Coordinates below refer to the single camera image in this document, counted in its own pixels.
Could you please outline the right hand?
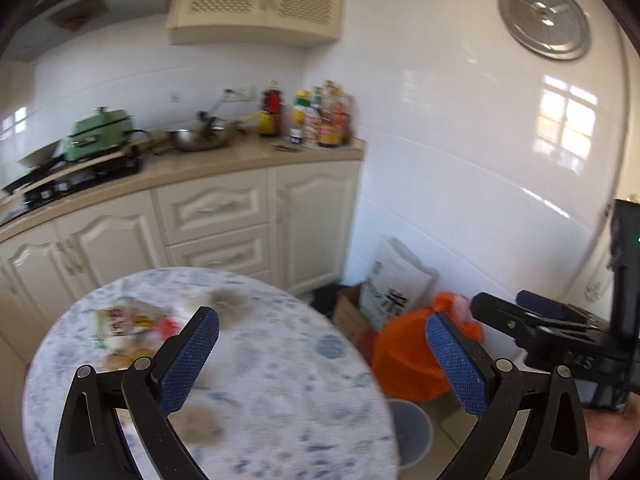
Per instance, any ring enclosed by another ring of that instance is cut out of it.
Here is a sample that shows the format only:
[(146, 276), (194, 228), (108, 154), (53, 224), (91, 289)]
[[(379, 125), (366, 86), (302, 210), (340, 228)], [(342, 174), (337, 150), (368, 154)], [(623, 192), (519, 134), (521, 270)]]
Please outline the right hand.
[(625, 408), (619, 413), (587, 410), (584, 415), (588, 442), (601, 449), (590, 466), (590, 478), (609, 479), (639, 432), (639, 396), (631, 393)]

